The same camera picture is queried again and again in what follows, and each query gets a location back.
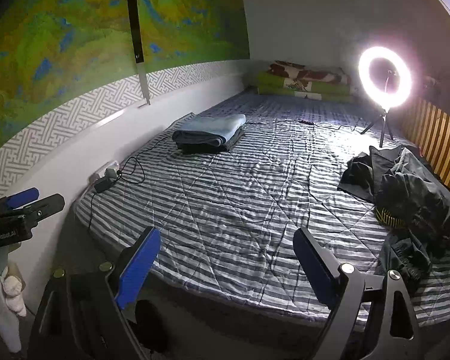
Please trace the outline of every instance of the folded light blue garment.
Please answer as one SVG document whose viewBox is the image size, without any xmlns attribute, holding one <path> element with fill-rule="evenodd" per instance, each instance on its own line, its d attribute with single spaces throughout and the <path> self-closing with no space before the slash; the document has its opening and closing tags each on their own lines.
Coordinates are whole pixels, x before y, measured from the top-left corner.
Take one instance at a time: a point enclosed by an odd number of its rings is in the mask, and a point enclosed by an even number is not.
<svg viewBox="0 0 450 360">
<path fill-rule="evenodd" d="M 221 146 L 228 142 L 246 121 L 243 114 L 225 117 L 196 116 L 175 130 L 172 139 L 176 143 Z"/>
</svg>

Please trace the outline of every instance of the wooden slat headboard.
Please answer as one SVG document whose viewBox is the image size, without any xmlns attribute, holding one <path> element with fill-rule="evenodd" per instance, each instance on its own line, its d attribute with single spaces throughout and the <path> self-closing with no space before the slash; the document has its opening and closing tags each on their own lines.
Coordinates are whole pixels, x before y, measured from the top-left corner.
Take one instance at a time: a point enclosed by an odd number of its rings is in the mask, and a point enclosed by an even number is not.
<svg viewBox="0 0 450 360">
<path fill-rule="evenodd" d="M 450 188 L 450 115 L 426 100 L 410 100 L 401 115 L 401 129 Z"/>
</svg>

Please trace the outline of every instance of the striped quilt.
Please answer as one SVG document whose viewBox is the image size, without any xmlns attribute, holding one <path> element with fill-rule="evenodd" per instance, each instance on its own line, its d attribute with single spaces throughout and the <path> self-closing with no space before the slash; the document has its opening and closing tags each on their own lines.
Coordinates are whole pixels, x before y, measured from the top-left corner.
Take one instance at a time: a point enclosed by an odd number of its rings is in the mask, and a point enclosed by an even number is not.
<svg viewBox="0 0 450 360">
<path fill-rule="evenodd" d="M 171 135 L 192 114 L 138 150 L 145 181 L 120 180 L 96 195 L 91 232 L 120 250 L 146 226 L 157 227 L 162 247 L 152 273 L 162 280 L 231 305 L 324 323 L 329 310 L 318 303 L 300 268 L 292 237 L 306 227 L 340 262 L 374 272 L 387 231 L 372 204 L 337 185 L 346 162 L 378 146 L 380 133 L 359 134 L 365 122 L 358 123 L 356 105 L 286 96 L 245 94 L 202 115 L 234 113 L 245 114 L 247 123 L 231 152 L 181 154 Z M 404 142 L 386 137 L 384 147 Z M 143 177 L 137 169 L 130 180 Z M 132 170 L 130 161 L 125 172 Z M 86 226 L 92 195 L 75 204 Z M 434 261 L 412 300 L 421 325 L 450 319 L 450 252 Z M 359 325 L 368 307 L 362 305 Z"/>
</svg>

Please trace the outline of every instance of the striped bedsheet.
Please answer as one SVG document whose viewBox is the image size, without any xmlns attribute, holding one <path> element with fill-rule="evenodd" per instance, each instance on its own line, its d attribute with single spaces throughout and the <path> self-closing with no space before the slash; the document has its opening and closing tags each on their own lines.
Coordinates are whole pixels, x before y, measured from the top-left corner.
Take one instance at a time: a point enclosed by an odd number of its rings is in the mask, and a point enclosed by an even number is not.
<svg viewBox="0 0 450 360">
<path fill-rule="evenodd" d="M 294 255 L 295 230 L 307 227 L 340 262 L 369 273 L 387 233 L 372 204 L 336 188 L 347 161 L 378 146 L 379 131 L 359 134 L 366 124 L 360 112 L 353 104 L 235 97 L 202 113 L 247 116 L 243 140 L 218 155 L 181 154 L 171 135 L 193 117 L 185 116 L 136 152 L 143 183 L 120 180 L 94 197 L 91 232 L 120 250 L 146 226 L 157 227 L 162 247 L 152 273 L 162 280 L 278 317 L 324 323 L 329 310 L 318 303 Z M 385 137 L 384 148 L 403 142 Z M 137 169 L 130 180 L 142 178 Z M 133 161 L 125 172 L 132 170 Z M 86 226 L 92 195 L 85 193 L 74 207 Z M 450 252 L 434 261 L 412 300 L 421 325 L 450 319 Z M 362 305 L 358 325 L 368 308 Z"/>
</svg>

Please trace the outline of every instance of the green abstract painting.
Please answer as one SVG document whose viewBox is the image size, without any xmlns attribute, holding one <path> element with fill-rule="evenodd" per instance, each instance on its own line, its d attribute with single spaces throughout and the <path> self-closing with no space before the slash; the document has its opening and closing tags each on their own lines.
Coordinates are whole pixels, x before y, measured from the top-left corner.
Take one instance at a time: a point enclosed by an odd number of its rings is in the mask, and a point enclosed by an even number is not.
<svg viewBox="0 0 450 360">
<path fill-rule="evenodd" d="M 242 0 L 138 0 L 147 71 L 248 59 Z M 127 0 L 14 0 L 0 20 L 0 147 L 74 97 L 136 74 Z"/>
</svg>

